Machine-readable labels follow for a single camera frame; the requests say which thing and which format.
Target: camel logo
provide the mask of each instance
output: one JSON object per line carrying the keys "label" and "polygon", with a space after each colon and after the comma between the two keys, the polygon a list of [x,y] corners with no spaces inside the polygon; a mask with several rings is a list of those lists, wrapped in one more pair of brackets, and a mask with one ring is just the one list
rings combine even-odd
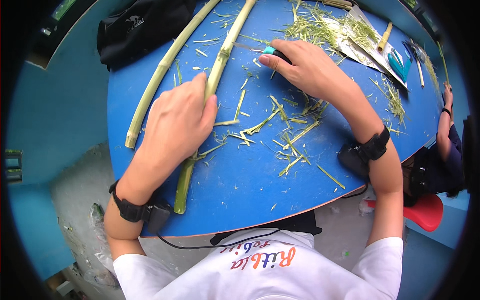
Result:
{"label": "camel logo", "polygon": [[140,18],[140,16],[131,16],[130,18],[126,19],[125,22],[133,22],[133,25],[128,28],[127,34],[138,27],[141,23],[145,22],[143,18]]}
{"label": "camel logo", "polygon": [[133,22],[134,24],[137,23],[140,20],[140,16],[131,16],[125,22]]}

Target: dark shirt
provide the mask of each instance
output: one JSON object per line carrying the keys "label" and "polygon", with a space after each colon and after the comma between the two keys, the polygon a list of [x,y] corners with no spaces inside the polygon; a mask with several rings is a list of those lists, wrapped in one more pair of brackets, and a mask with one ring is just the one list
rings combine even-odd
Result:
{"label": "dark shirt", "polygon": [[415,161],[421,161],[425,168],[425,181],[430,193],[447,192],[464,183],[462,171],[462,142],[458,137],[455,125],[450,127],[448,138],[452,143],[447,161],[443,161],[437,144],[430,149],[424,147],[415,154]]}

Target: wrist strap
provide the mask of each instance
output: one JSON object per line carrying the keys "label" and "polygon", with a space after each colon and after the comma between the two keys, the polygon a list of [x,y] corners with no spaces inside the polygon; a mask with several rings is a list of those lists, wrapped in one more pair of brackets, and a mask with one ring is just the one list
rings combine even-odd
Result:
{"label": "wrist strap", "polygon": [[450,113],[450,111],[446,108],[442,108],[442,112],[446,111],[448,113],[448,115],[450,116],[450,118],[452,118],[452,113]]}
{"label": "wrist strap", "polygon": [[114,184],[112,184],[108,190],[109,193],[112,194],[115,203],[117,204],[120,216],[129,222],[138,222],[140,220],[148,221],[150,218],[150,212],[152,211],[152,206],[147,204],[144,205],[135,205],[128,202],[126,199],[120,200],[117,196],[116,188],[117,180]]}
{"label": "wrist strap", "polygon": [[384,130],[380,135],[375,134],[368,142],[356,147],[360,158],[365,162],[377,160],[387,151],[386,145],[390,139],[390,132],[384,125]]}

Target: black bag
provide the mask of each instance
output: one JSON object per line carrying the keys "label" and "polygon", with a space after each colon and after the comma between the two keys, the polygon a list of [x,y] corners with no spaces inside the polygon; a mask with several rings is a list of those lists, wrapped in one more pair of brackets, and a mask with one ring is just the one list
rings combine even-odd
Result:
{"label": "black bag", "polygon": [[176,38],[192,19],[195,0],[137,0],[98,25],[100,62],[127,64]]}

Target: round table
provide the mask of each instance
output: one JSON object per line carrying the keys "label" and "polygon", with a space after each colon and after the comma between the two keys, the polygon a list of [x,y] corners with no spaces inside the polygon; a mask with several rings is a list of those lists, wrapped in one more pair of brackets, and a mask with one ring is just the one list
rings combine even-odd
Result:
{"label": "round table", "polygon": [[[195,13],[202,6],[203,3],[198,3]],[[325,9],[333,11],[333,16],[345,15],[345,11],[334,7],[327,6]],[[236,10],[240,10],[240,8],[233,2],[221,1],[215,7],[215,12],[219,14],[235,14]],[[386,21],[367,12],[364,13],[379,33],[386,29]],[[231,25],[222,27],[223,21],[212,22],[230,18],[219,17],[214,12],[210,12],[191,35],[186,43],[188,47],[184,46],[177,56],[184,82],[191,80],[204,68],[212,67],[222,40],[231,27]],[[275,37],[281,38],[283,33],[271,29],[279,29],[284,24],[291,23],[293,23],[293,15],[290,2],[286,0],[258,1],[250,12],[241,34],[267,40]],[[214,42],[193,42],[217,37],[220,38],[220,42],[214,45],[203,46]],[[388,42],[403,53],[404,46],[401,41],[406,39],[408,37],[394,27]],[[237,42],[262,47],[259,42],[241,36]],[[154,70],[171,43],[162,45],[129,66],[119,70],[112,69],[110,72],[108,142],[116,179],[123,175],[134,154],[133,149],[124,146],[133,113]],[[208,57],[197,54],[195,48],[204,52]],[[242,129],[262,122],[272,112],[270,95],[284,104],[288,115],[302,112],[305,103],[302,93],[278,73],[270,79],[272,70],[265,66],[258,67],[253,63],[252,60],[258,56],[258,53],[242,48],[234,47],[232,50],[216,92],[218,102],[221,103],[216,120],[233,119],[240,98],[240,87],[248,76],[247,72],[251,72],[252,76],[245,85],[247,91],[241,111],[250,116],[240,115],[240,123],[234,125],[214,127],[216,135],[221,136],[227,134],[228,131],[238,133]],[[381,73],[348,58],[343,60],[339,66],[348,76],[353,77],[365,95],[372,94],[368,100],[375,111],[381,118],[393,121],[393,128],[396,128],[398,119],[386,111],[388,100],[369,79],[380,80]],[[192,69],[193,67],[200,67],[200,70],[195,71]],[[425,66],[422,68],[423,74],[425,74],[424,88],[420,86],[415,62],[411,65],[408,74],[409,92],[400,88],[402,104],[408,118],[405,118],[406,128],[400,127],[405,134],[392,133],[391,137],[402,161],[424,146],[435,136],[437,131],[440,100]],[[157,98],[162,91],[174,87],[174,74],[178,83],[177,69],[175,65],[172,65],[154,98]],[[294,100],[299,105],[293,107],[281,100],[283,97]],[[308,124],[313,123],[311,116],[307,118]],[[288,175],[283,177],[279,177],[279,172],[287,166],[288,161],[276,157],[273,150],[282,149],[272,142],[272,139],[279,141],[278,134],[286,127],[279,115],[272,118],[259,133],[248,136],[256,142],[249,147],[244,144],[239,145],[242,142],[240,139],[228,137],[226,145],[195,164],[185,214],[172,214],[159,234],[181,237],[248,228],[314,209],[364,185],[365,182],[341,166],[336,157],[343,144],[354,141],[348,123],[331,105],[326,108],[322,116],[320,125],[295,142],[297,149],[305,152],[312,164],[298,162],[289,170]],[[308,124],[290,123],[294,127],[292,132],[304,128]],[[141,144],[142,139],[143,133],[139,135],[136,147]],[[211,134],[200,147],[200,152],[216,145],[218,143]],[[345,189],[327,177],[317,168],[316,164],[342,183]],[[160,187],[162,196],[172,205],[178,175],[179,168]],[[148,233],[144,227],[141,236],[155,235]]]}

